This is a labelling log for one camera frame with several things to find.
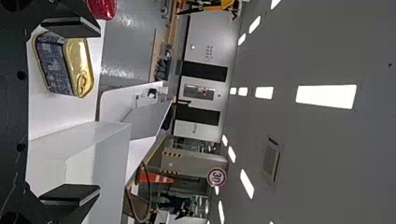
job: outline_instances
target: black panel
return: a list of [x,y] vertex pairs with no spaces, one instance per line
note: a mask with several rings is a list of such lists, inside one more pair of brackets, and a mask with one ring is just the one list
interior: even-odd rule
[[227,78],[227,71],[227,67],[185,61],[183,63],[181,75],[185,77],[198,77],[225,82]]
[[218,126],[220,112],[189,107],[188,105],[177,105],[176,119]]

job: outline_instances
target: red object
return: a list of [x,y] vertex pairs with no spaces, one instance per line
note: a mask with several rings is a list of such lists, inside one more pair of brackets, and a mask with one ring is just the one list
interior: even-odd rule
[[[156,175],[152,172],[148,172],[148,178],[150,183],[159,183],[159,184],[171,184],[175,182],[173,178],[169,178],[163,175]],[[148,178],[146,176],[146,172],[142,172],[140,175],[140,183],[148,183]]]
[[117,0],[87,0],[87,4],[97,20],[110,21],[116,16]]

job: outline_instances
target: orange traffic cone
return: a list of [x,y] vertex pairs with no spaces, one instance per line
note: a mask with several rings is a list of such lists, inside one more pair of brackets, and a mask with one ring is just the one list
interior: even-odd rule
[[[152,172],[148,172],[148,178],[150,183],[158,183],[158,184],[171,184],[175,182],[175,179],[166,177],[163,175],[156,175]],[[142,172],[140,174],[140,183],[148,183],[148,178],[146,176],[146,172]]]

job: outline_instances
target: red circle sign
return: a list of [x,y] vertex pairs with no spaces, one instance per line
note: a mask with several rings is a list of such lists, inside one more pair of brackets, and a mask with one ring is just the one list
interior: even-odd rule
[[212,187],[221,187],[227,181],[227,173],[219,167],[213,168],[207,173],[207,182]]

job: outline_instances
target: black bolt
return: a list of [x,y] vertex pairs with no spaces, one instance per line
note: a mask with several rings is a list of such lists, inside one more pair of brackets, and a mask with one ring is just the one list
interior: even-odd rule
[[18,77],[19,80],[25,80],[27,78],[27,75],[26,75],[25,72],[19,71],[17,73],[17,77]]
[[18,144],[17,145],[17,151],[18,152],[24,152],[24,151],[26,151],[26,149],[27,149],[27,146],[25,144]]

